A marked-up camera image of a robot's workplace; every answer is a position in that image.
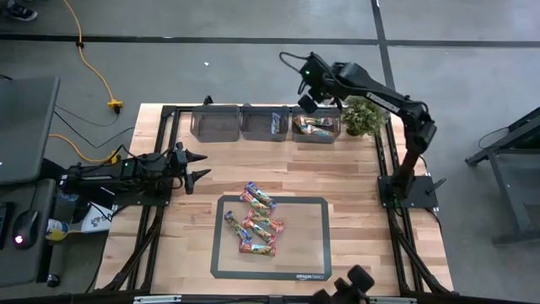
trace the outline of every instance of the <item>shoe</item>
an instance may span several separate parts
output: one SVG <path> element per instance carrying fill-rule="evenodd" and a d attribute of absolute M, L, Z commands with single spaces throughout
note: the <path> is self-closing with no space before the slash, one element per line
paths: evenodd
<path fill-rule="evenodd" d="M 5 9 L 9 17 L 18 21 L 32 21 L 37 18 L 37 12 L 15 3 Z"/>

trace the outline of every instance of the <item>black desk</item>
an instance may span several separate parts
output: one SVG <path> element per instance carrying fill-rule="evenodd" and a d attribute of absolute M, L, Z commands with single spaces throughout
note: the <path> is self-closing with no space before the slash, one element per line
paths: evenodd
<path fill-rule="evenodd" d="M 0 185 L 40 175 L 60 79 L 0 81 Z"/>
<path fill-rule="evenodd" d="M 0 250 L 0 286 L 46 280 L 52 246 L 45 239 L 45 234 L 47 222 L 54 209 L 56 192 L 56 183 L 52 179 L 0 187 L 0 201 L 15 202 L 6 241 L 3 250 Z M 32 209 L 40 212 L 39 237 L 30 249 L 17 250 L 12 241 L 13 222 L 19 214 L 29 209 L 32 198 L 35 200 Z"/>
<path fill-rule="evenodd" d="M 465 159 L 469 166 L 489 160 L 503 199 L 511 208 L 515 232 L 496 237 L 494 245 L 540 239 L 540 229 L 527 210 L 540 205 L 540 107 L 507 128 L 506 136 Z"/>

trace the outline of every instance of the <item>small plant pot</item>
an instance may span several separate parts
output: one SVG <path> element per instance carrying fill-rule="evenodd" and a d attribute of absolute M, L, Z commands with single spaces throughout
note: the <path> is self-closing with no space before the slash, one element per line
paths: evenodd
<path fill-rule="evenodd" d="M 356 130 L 353 130 L 351 128 L 347 128 L 347 134 L 350 135 L 350 136 L 359 136 L 360 135 L 360 132 L 356 131 Z"/>

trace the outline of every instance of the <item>yellow power plug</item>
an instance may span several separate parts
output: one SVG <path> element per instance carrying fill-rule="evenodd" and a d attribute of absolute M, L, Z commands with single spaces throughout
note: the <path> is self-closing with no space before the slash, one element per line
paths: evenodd
<path fill-rule="evenodd" d="M 107 102 L 107 105 L 118 115 L 120 114 L 120 108 L 124 107 L 124 102 L 113 98 Z"/>
<path fill-rule="evenodd" d="M 112 152 L 109 155 L 107 155 L 107 160 L 109 160 L 111 165 L 114 165 L 115 163 L 117 163 L 121 159 L 122 159 L 122 156 L 119 155 L 118 153 L 116 153 L 115 149 L 112 150 Z"/>

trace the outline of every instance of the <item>wire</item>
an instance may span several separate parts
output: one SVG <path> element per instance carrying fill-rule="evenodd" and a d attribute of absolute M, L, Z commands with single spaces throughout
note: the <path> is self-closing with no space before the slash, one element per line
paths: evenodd
<path fill-rule="evenodd" d="M 89 145 L 91 145 L 93 148 L 95 149 L 98 149 L 98 148 L 101 148 L 103 147 L 104 145 L 108 144 L 112 139 L 122 135 L 123 133 L 129 131 L 129 130 L 132 130 L 134 129 L 135 127 L 129 127 L 129 128 L 126 128 L 122 131 L 120 131 L 119 133 L 117 133 L 116 135 L 114 135 L 113 137 L 107 139 L 104 143 L 102 144 L 98 144 L 98 145 L 95 145 L 95 144 L 92 144 L 88 139 L 85 138 L 85 136 L 81 135 L 81 133 L 79 133 L 77 130 L 75 130 L 74 127 L 72 127 L 69 122 L 67 122 L 60 114 L 58 114 L 58 112 L 54 111 L 54 114 L 56 116 L 58 116 L 58 118 L 60 118 L 60 120 L 62 120 L 70 129 L 72 129 L 72 131 L 74 131 L 80 138 L 82 138 L 85 142 L 87 142 Z"/>
<path fill-rule="evenodd" d="M 90 159 L 90 158 L 84 156 L 84 155 L 81 153 L 81 151 L 78 150 L 77 146 L 76 146 L 71 140 L 69 140 L 68 138 L 63 137 L 63 136 L 60 135 L 60 134 L 49 134 L 49 137 L 51 137 L 51 138 L 60 138 L 60 139 L 63 139 L 63 140 L 65 140 L 65 141 L 67 141 L 67 143 L 68 143 L 68 144 L 71 144 L 71 146 L 73 147 L 73 149 L 75 149 L 75 152 L 77 152 L 78 156 L 79 156 L 80 158 L 82 158 L 83 160 L 86 160 L 86 161 L 88 161 L 88 162 L 104 162 L 104 161 L 108 160 L 108 158 L 104 158 L 104 159 L 101 159 L 101 160 L 94 160 L 94 159 Z"/>
<path fill-rule="evenodd" d="M 78 44 L 77 44 L 77 48 L 78 48 L 78 53 L 79 55 L 81 56 L 81 59 L 83 60 L 84 64 L 89 68 L 91 69 L 100 79 L 101 79 L 101 82 L 103 82 L 103 84 L 105 85 L 105 87 L 107 88 L 107 92 L 109 93 L 109 97 L 111 98 L 111 101 L 114 101 L 114 97 L 112 96 L 112 93 L 111 93 L 111 88 L 109 88 L 109 85 L 107 84 L 107 81 L 105 80 L 105 78 L 103 76 L 101 76 L 100 72 L 98 72 L 90 63 L 88 63 L 86 61 L 86 59 L 84 58 L 84 54 L 83 54 L 83 31 L 81 30 L 81 24 L 78 22 L 78 18 L 77 18 L 77 14 L 75 14 L 75 11 L 73 11 L 73 8 L 71 7 L 71 5 L 69 5 L 68 1 L 67 0 L 63 0 L 64 3 L 66 3 L 66 6 L 67 8 L 69 8 L 69 11 L 71 12 L 71 15 L 73 16 L 73 18 L 75 19 L 75 23 L 77 24 L 77 29 L 78 29 Z"/>
<path fill-rule="evenodd" d="M 296 59 L 301 59 L 301 60 L 307 60 L 308 59 L 308 57 L 301 57 L 301 56 L 298 56 L 298 55 L 295 55 L 295 54 L 291 54 L 289 52 L 280 52 L 279 53 L 279 60 L 281 60 L 281 62 L 283 62 L 287 67 L 292 68 L 296 73 L 300 73 L 300 70 L 298 68 L 295 68 L 292 64 L 288 63 L 284 59 L 284 55 L 287 55 L 289 57 L 296 58 Z"/>
<path fill-rule="evenodd" d="M 175 178 L 177 178 L 177 179 L 178 179 L 178 182 L 180 182 L 180 186 L 174 187 L 173 184 L 167 183 L 167 181 L 166 181 L 163 177 L 161 178 L 161 181 L 162 181 L 166 186 L 168 186 L 169 188 L 171 188 L 171 189 L 173 189 L 173 190 L 182 188 L 182 186 L 184 186 L 184 181 L 183 181 L 179 176 L 175 176 Z"/>
<path fill-rule="evenodd" d="M 99 124 L 99 123 L 91 122 L 91 121 L 89 121 L 89 120 L 87 120 L 87 119 L 85 119 L 83 117 L 80 117 L 79 115 L 77 115 L 77 114 L 75 114 L 75 113 L 73 113 L 71 111 L 68 111 L 68 110 L 64 109 L 63 107 L 61 107 L 59 105 L 57 105 L 57 108 L 59 108 L 62 111 L 67 112 L 68 114 L 71 114 L 72 116 L 75 116 L 76 118 L 82 120 L 83 122 L 87 122 L 89 124 L 95 125 L 96 127 L 109 127 L 109 126 L 113 125 L 118 120 L 118 117 L 119 117 L 119 115 L 116 115 L 115 120 L 113 120 L 111 123 L 108 123 L 106 125 L 102 125 L 102 124 Z"/>
<path fill-rule="evenodd" d="M 485 134 L 484 136 L 482 136 L 481 139 L 479 139 L 479 141 L 478 141 L 478 147 L 479 147 L 480 149 L 486 149 L 486 148 L 488 148 L 488 147 L 483 147 L 483 146 L 480 145 L 480 143 L 482 142 L 482 140 L 483 140 L 484 138 L 487 138 L 489 135 L 491 135 L 491 134 L 493 134 L 493 133 L 497 133 L 498 131 L 502 131 L 502 130 L 505 130 L 505 129 L 508 129 L 508 127 L 498 128 L 498 129 L 496 129 L 496 130 L 494 130 L 494 131 L 491 131 L 491 132 Z"/>
<path fill-rule="evenodd" d="M 423 155 L 419 155 L 418 157 L 424 162 L 425 171 L 428 172 L 428 162 L 425 161 L 425 158 Z"/>
<path fill-rule="evenodd" d="M 432 209 L 426 208 L 425 210 L 433 215 L 433 217 L 437 221 L 437 224 L 439 224 L 440 233 L 442 233 L 442 225 L 440 224 L 439 216 L 437 216 L 437 214 Z"/>
<path fill-rule="evenodd" d="M 394 210 L 396 210 L 396 215 L 399 217 L 403 217 L 403 213 L 397 212 L 398 210 L 402 210 L 402 204 L 399 202 L 399 199 L 394 198 L 393 199 L 393 206 Z"/>
<path fill-rule="evenodd" d="M 39 184 L 39 181 L 36 181 L 35 182 L 35 188 L 34 188 L 34 194 L 32 194 L 32 201 L 30 202 L 30 206 L 28 207 L 28 210 L 32 210 L 32 206 L 34 205 L 35 194 L 37 193 L 38 184 Z"/>
<path fill-rule="evenodd" d="M 97 166 L 94 166 L 94 167 L 90 167 L 88 168 L 87 170 L 81 170 L 81 173 L 86 173 L 86 172 L 91 172 L 91 171 L 94 171 L 94 170 L 98 170 L 100 169 L 102 166 L 105 166 L 107 163 L 109 163 L 109 161 L 112 160 L 113 157 L 116 157 L 116 155 L 118 154 L 118 152 L 120 151 L 120 149 L 123 147 L 124 145 L 121 144 L 117 149 L 116 151 L 111 154 L 111 156 L 109 156 L 109 158 L 107 160 L 105 160 L 104 162 L 102 162 L 101 164 L 97 165 Z"/>
<path fill-rule="evenodd" d="M 96 206 L 94 203 L 89 202 L 89 204 L 91 204 L 92 207 L 94 207 L 95 209 L 97 209 L 97 210 L 101 213 L 101 215 L 103 215 L 108 221 L 112 222 L 112 214 L 106 215 L 106 214 L 105 214 L 103 211 L 101 211 L 101 209 L 100 209 L 98 206 Z"/>
<path fill-rule="evenodd" d="M 102 166 L 105 166 L 106 164 L 108 164 L 108 163 L 111 161 L 111 159 L 112 159 L 113 157 L 116 157 L 116 155 L 118 154 L 118 152 L 119 152 L 121 149 L 124 149 L 124 151 L 126 151 L 126 152 L 127 152 L 130 156 L 132 156 L 133 158 L 138 159 L 138 160 L 141 160 L 141 161 L 146 161 L 147 163 L 154 163 L 154 162 L 160 160 L 161 158 L 163 158 L 163 157 L 165 156 L 165 154 L 167 154 L 167 153 L 170 151 L 170 149 L 167 149 L 167 150 L 165 150 L 165 152 L 163 152 L 162 154 L 160 154 L 159 157 L 157 157 L 155 160 L 147 160 L 147 159 L 144 159 L 144 158 L 142 158 L 142 157 L 136 156 L 136 155 L 134 155 L 133 153 L 129 152 L 129 150 L 126 148 L 126 146 L 124 146 L 123 144 L 121 144 L 121 145 L 118 147 L 118 149 L 116 149 L 116 151 L 115 151 L 111 156 L 109 156 L 109 158 L 108 158 L 106 161 L 102 162 L 101 164 L 99 164 L 99 165 L 97 165 L 97 166 L 90 167 L 90 168 L 88 168 L 88 169 L 85 170 L 85 171 L 81 171 L 81 173 L 91 172 L 91 171 L 100 169 Z"/>

